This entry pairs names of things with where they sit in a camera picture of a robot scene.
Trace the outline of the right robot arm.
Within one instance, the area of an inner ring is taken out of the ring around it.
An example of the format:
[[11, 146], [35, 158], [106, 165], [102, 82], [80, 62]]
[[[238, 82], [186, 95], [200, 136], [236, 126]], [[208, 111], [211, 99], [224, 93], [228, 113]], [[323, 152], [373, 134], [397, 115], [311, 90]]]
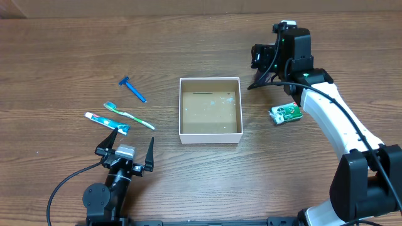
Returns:
[[401, 211], [401, 148], [386, 145], [349, 109], [333, 78], [315, 67], [311, 35], [294, 21], [273, 25], [272, 45], [252, 47], [251, 66], [260, 76], [251, 88], [281, 86], [321, 128], [339, 165], [320, 205], [295, 217], [270, 217], [268, 225], [362, 225]]

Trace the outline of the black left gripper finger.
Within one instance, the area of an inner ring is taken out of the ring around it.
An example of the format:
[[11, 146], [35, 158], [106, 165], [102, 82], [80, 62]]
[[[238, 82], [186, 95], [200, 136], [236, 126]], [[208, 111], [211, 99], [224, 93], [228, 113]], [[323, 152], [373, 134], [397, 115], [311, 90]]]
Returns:
[[154, 156], [153, 156], [153, 148], [154, 148], [155, 138], [152, 137], [149, 143], [148, 152], [145, 158], [145, 168], [154, 168]]
[[108, 135], [97, 147], [96, 150], [106, 150], [111, 149], [114, 145], [114, 141], [116, 140], [116, 136], [118, 134], [118, 128], [115, 128], [110, 135]]

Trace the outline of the green white toothbrush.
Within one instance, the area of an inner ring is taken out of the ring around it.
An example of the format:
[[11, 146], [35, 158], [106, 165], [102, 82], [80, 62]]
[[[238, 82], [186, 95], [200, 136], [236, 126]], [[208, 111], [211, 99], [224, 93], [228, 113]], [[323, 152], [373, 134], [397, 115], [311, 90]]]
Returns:
[[117, 110], [116, 105], [114, 103], [112, 103], [112, 102], [106, 102], [106, 103], [103, 104], [103, 106], [106, 109], [108, 109], [109, 111], [111, 111], [111, 112], [114, 112], [116, 114], [119, 114], [119, 115], [127, 117], [127, 118], [130, 118], [130, 119], [132, 119], [132, 120], [134, 120], [134, 121], [146, 126], [147, 128], [149, 128], [149, 129], [151, 129], [153, 131], [155, 130], [155, 127], [152, 126], [150, 123], [148, 123], [146, 121], [143, 121], [143, 120], [141, 120], [141, 119], [139, 119], [139, 118], [127, 113], [127, 112]]

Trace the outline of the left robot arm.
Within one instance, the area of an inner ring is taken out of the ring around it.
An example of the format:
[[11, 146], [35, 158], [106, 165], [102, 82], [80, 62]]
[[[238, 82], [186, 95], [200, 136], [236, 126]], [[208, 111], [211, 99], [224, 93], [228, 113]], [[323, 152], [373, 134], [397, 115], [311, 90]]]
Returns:
[[131, 225], [132, 220], [122, 214], [122, 208], [132, 177], [153, 171], [155, 139], [149, 143], [144, 164], [139, 164], [134, 162], [134, 147], [122, 144], [113, 148], [117, 134], [113, 130], [95, 149], [95, 154], [102, 157], [100, 165], [109, 172], [104, 183], [94, 183], [84, 191], [86, 225]]

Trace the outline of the green soap bar pack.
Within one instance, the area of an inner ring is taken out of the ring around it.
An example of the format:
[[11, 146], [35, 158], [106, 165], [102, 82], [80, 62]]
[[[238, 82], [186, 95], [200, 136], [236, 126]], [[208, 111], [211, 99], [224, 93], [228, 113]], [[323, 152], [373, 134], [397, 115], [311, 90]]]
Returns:
[[276, 125], [298, 121], [303, 117], [296, 102], [272, 107], [269, 111], [269, 115]]

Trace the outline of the white green toothpaste tube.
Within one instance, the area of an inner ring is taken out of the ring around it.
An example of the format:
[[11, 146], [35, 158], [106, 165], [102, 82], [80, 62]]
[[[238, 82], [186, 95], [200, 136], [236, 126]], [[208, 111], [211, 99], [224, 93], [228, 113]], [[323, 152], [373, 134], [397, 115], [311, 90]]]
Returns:
[[101, 116], [98, 116], [91, 112], [86, 112], [85, 117], [90, 119], [91, 121], [94, 121], [98, 124], [108, 127], [109, 129], [117, 129], [118, 133], [121, 133], [125, 136], [127, 135], [128, 131], [130, 129], [130, 125], [128, 125], [128, 124], [123, 124], [121, 122], [117, 122], [117, 121], [114, 121], [114, 120], [111, 120], [111, 119], [108, 119], [105, 117], [101, 117]]

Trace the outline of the blue disposable razor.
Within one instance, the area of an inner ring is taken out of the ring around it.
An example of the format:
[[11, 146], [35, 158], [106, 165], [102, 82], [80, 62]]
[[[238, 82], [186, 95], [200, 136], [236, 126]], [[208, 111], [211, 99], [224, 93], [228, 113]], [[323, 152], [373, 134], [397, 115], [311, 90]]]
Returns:
[[136, 88], [131, 83], [129, 83], [129, 77], [124, 77], [119, 82], [119, 85], [125, 85], [141, 102], [147, 102], [147, 100], [136, 90]]

